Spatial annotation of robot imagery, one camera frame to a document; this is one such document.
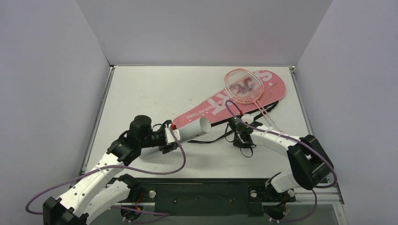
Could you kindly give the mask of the white shuttlecock tube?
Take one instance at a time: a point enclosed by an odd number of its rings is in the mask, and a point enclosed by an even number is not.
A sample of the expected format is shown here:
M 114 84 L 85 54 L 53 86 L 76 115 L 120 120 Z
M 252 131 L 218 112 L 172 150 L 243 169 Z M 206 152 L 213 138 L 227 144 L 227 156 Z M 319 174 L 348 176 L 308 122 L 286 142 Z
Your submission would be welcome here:
M 211 129 L 210 121 L 206 117 L 201 117 L 178 129 L 181 137 L 180 143 L 183 144 L 208 134 L 211 132 Z M 142 160 L 149 160 L 154 156 L 160 155 L 160 153 L 162 153 L 162 151 L 159 147 L 146 148 L 142 150 L 139 158 Z

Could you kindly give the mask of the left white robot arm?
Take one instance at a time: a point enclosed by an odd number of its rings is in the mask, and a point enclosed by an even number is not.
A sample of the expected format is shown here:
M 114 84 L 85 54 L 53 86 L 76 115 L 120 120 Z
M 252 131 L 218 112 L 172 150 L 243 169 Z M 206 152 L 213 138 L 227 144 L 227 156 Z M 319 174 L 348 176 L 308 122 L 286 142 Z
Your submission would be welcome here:
M 122 175 L 109 187 L 106 184 L 124 169 L 130 169 L 142 149 L 157 147 L 167 152 L 181 146 L 180 131 L 170 120 L 158 130 L 153 130 L 151 123 L 148 116 L 136 116 L 91 171 L 75 179 L 74 186 L 58 198 L 48 198 L 43 204 L 44 224 L 87 225 L 114 204 L 137 200 L 140 183 L 131 175 Z

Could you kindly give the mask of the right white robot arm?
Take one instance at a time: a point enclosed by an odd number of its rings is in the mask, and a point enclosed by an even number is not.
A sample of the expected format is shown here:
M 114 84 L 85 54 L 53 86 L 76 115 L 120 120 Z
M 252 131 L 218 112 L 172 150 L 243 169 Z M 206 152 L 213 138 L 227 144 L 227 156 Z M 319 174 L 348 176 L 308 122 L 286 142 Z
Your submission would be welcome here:
M 290 169 L 278 172 L 267 182 L 265 194 L 271 201 L 279 200 L 285 191 L 293 188 L 321 188 L 320 183 L 329 174 L 336 174 L 332 162 L 313 135 L 287 135 L 253 121 L 250 115 L 232 117 L 228 125 L 235 133 L 235 146 L 260 146 L 288 159 Z

